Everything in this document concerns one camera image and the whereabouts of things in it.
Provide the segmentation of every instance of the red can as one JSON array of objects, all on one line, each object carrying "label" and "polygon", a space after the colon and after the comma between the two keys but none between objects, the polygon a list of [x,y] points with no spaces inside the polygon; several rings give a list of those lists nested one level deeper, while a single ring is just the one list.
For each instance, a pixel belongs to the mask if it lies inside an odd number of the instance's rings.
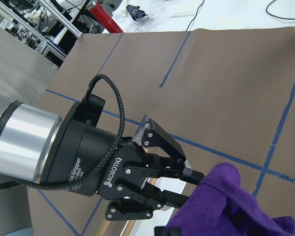
[{"label": "red can", "polygon": [[99,23],[108,30],[109,33],[123,32],[122,29],[103,8],[103,6],[100,5],[97,1],[94,1],[92,5],[88,8],[88,10],[99,21]]}]

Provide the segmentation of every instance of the logo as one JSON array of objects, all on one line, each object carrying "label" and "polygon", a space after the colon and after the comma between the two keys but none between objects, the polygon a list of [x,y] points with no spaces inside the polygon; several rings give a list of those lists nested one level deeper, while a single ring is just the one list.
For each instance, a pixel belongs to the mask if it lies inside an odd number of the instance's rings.
[{"label": "logo", "polygon": [[108,186],[110,188],[113,186],[113,184],[111,184],[110,181],[105,181],[104,185],[106,185],[106,186]]},{"label": "logo", "polygon": [[104,185],[106,185],[106,186],[108,186],[110,188],[113,186],[113,184],[111,182],[113,181],[113,178],[114,178],[114,176],[116,174],[116,171],[117,171],[118,166],[119,166],[121,161],[122,161],[122,158],[117,157],[115,159],[115,162],[114,162],[111,170],[109,171],[108,178],[105,179],[106,181],[104,182]]}]

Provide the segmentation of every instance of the robotic arm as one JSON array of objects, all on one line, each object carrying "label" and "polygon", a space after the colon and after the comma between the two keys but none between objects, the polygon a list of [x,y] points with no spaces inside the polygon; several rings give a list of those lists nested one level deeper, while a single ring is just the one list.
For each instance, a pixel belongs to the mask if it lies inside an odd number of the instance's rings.
[{"label": "robotic arm", "polygon": [[[91,94],[104,79],[115,92],[118,134],[96,127],[105,100]],[[150,219],[164,206],[180,208],[187,196],[161,191],[148,178],[179,178],[198,184],[204,175],[190,168],[179,145],[149,119],[133,137],[122,137],[124,112],[118,89],[97,75],[81,102],[66,118],[0,96],[0,173],[20,184],[45,190],[65,189],[110,200],[107,220]],[[160,147],[170,158],[146,153]]]}]

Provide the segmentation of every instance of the purple cloth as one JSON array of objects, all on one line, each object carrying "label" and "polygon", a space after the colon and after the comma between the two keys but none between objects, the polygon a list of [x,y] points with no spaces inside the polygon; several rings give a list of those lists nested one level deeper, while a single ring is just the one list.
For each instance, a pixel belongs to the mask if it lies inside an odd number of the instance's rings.
[{"label": "purple cloth", "polygon": [[240,174],[228,163],[210,171],[167,224],[167,233],[169,227],[179,227],[182,236],[295,235],[295,220],[267,216],[256,198],[240,187]]}]

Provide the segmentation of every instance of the blue tape line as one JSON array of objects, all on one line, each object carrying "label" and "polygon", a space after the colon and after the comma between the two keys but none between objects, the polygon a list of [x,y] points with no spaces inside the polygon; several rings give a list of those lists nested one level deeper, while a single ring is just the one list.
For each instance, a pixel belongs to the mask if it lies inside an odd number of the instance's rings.
[{"label": "blue tape line", "polygon": [[288,182],[295,183],[295,178],[290,178],[285,174],[282,174],[282,173],[279,173],[279,172],[276,172],[276,171],[272,171],[272,170],[266,170],[266,173],[269,174],[269,175],[284,179],[284,180],[286,180]]},{"label": "blue tape line", "polygon": [[163,81],[162,81],[158,86],[162,87],[162,86],[165,84],[165,82],[166,82],[166,80],[167,80],[167,78],[168,78],[170,72],[172,71],[173,66],[175,65],[175,63],[176,63],[176,61],[177,61],[177,59],[178,59],[178,57],[179,57],[179,55],[180,55],[180,53],[181,53],[183,47],[184,47],[185,44],[186,44],[187,39],[189,38],[190,33],[191,33],[191,31],[188,32],[188,34],[187,34],[187,36],[186,36],[184,42],[182,43],[182,45],[181,45],[181,47],[180,47],[180,49],[179,49],[179,51],[178,51],[178,53],[177,53],[177,55],[176,55],[176,57],[175,57],[173,63],[172,63],[172,65],[171,65],[171,67],[169,67],[169,70],[167,71],[167,74],[165,75]]},{"label": "blue tape line", "polygon": [[266,174],[266,171],[269,167],[269,164],[270,164],[270,161],[271,161],[271,158],[274,154],[274,151],[275,151],[275,147],[276,147],[276,144],[279,140],[279,137],[280,137],[280,134],[282,132],[282,129],[283,129],[283,126],[284,126],[284,123],[286,121],[286,118],[289,114],[289,111],[290,111],[290,108],[291,108],[291,105],[292,105],[292,102],[294,100],[294,97],[295,97],[295,82],[294,82],[294,85],[293,85],[293,88],[292,88],[292,91],[291,91],[291,94],[290,94],[290,99],[289,99],[289,102],[287,104],[287,106],[284,108],[284,111],[283,111],[283,114],[281,116],[281,119],[280,119],[280,122],[279,122],[279,125],[276,129],[276,132],[275,132],[275,135],[274,135],[274,138],[273,138],[273,141],[272,141],[272,144],[271,144],[271,147],[269,149],[269,152],[266,156],[266,159],[265,159],[265,164],[264,166],[262,167],[262,170],[261,170],[261,173],[260,173],[260,176],[259,176],[259,179],[257,181],[257,184],[256,184],[256,189],[254,190],[253,192],[253,195],[256,197],[258,192],[259,192],[259,189],[261,187],[261,184],[264,180],[264,177],[265,177],[265,174]]},{"label": "blue tape line", "polygon": [[142,118],[142,120],[141,120],[141,123],[139,124],[139,126],[138,126],[136,132],[134,133],[134,135],[136,135],[136,134],[139,132],[139,130],[142,128],[142,125],[144,124],[144,122],[145,122],[147,116],[148,116],[148,115],[144,115],[144,116],[143,116],[143,118]]},{"label": "blue tape line", "polygon": [[82,230],[81,236],[83,236],[84,233],[85,233],[85,231],[88,229],[89,224],[90,224],[92,218],[94,217],[94,215],[95,215],[95,213],[96,213],[96,211],[97,211],[99,205],[101,204],[102,200],[103,200],[102,197],[98,200],[98,202],[97,202],[97,204],[96,204],[96,206],[95,206],[95,208],[94,208],[92,214],[89,216],[89,219],[88,219],[87,223],[85,224],[84,229]]},{"label": "blue tape line", "polygon": [[220,151],[214,150],[214,149],[212,149],[212,148],[209,148],[209,147],[203,146],[203,145],[201,145],[201,144],[195,143],[195,142],[193,142],[193,141],[190,141],[190,140],[187,140],[187,139],[181,138],[181,137],[176,136],[176,135],[173,135],[173,134],[171,134],[171,136],[172,136],[174,139],[178,140],[178,141],[184,142],[184,143],[189,144],[189,145],[191,145],[191,146],[194,146],[194,147],[196,147],[196,148],[203,149],[203,150],[205,150],[205,151],[211,152],[211,153],[213,153],[213,154],[219,155],[219,156],[224,157],[224,158],[226,158],[226,159],[229,159],[229,160],[231,160],[231,161],[234,161],[234,162],[240,163],[240,164],[242,164],[242,165],[245,165],[245,166],[251,167],[251,168],[253,168],[253,169],[256,169],[256,170],[259,170],[259,171],[262,169],[261,166],[256,165],[256,164],[254,164],[254,163],[251,163],[251,162],[248,162],[248,161],[245,161],[245,160],[239,159],[239,158],[237,158],[237,157],[234,157],[234,156],[231,156],[231,155],[225,154],[225,153],[223,153],[223,152],[220,152]]},{"label": "blue tape line", "polygon": [[121,33],[121,35],[119,36],[119,39],[117,40],[116,44],[114,45],[113,49],[110,51],[110,53],[108,54],[106,60],[104,61],[102,67],[99,69],[98,73],[99,74],[101,72],[101,70],[103,69],[103,67],[105,66],[106,62],[108,61],[109,57],[111,56],[111,54],[113,53],[113,51],[115,50],[115,47],[117,46],[117,44],[119,43],[120,39],[122,38],[123,33]]},{"label": "blue tape line", "polygon": [[80,236],[80,234],[76,231],[76,229],[70,224],[70,222],[61,214],[61,212],[56,208],[56,206],[47,198],[47,196],[41,191],[37,190],[40,195],[48,202],[48,204],[52,207],[52,209],[57,213],[57,215],[64,221],[64,223],[72,230],[72,232],[76,236]]},{"label": "blue tape line", "polygon": [[[58,93],[58,92],[55,92],[55,91],[52,91],[52,90],[49,90],[49,89],[46,89],[46,91],[47,91],[47,92],[50,92],[50,93],[52,93],[52,94],[55,94],[55,95],[57,95],[57,96],[59,96],[59,97],[63,97],[63,98],[65,98],[65,99],[68,99],[68,100],[70,100],[70,101],[78,102],[78,100],[76,100],[76,99],[74,99],[74,98],[72,98],[72,97],[68,97],[68,96],[66,96],[66,95],[63,95],[63,94],[61,94],[61,93]],[[117,115],[117,114],[115,114],[115,113],[112,113],[112,112],[109,112],[109,111],[105,111],[105,110],[103,110],[103,113],[109,114],[109,115],[114,116],[114,117],[117,117],[117,118],[120,117],[119,115]],[[125,120],[126,120],[127,122],[129,122],[129,123],[136,124],[136,125],[140,125],[140,123],[137,122],[137,121],[135,121],[135,120],[128,119],[128,118],[126,118]]]}]

